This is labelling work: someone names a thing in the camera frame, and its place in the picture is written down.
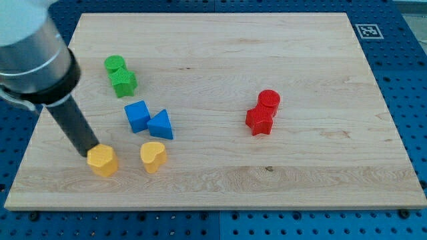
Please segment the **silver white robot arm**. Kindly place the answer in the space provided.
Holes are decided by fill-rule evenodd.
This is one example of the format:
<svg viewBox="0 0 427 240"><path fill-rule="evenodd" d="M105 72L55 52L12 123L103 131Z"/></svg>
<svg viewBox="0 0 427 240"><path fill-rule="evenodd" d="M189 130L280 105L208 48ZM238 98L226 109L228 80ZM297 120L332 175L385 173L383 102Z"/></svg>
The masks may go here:
<svg viewBox="0 0 427 240"><path fill-rule="evenodd" d="M1 0L1 98L20 108L59 105L80 69L49 7L57 0Z"/></svg>

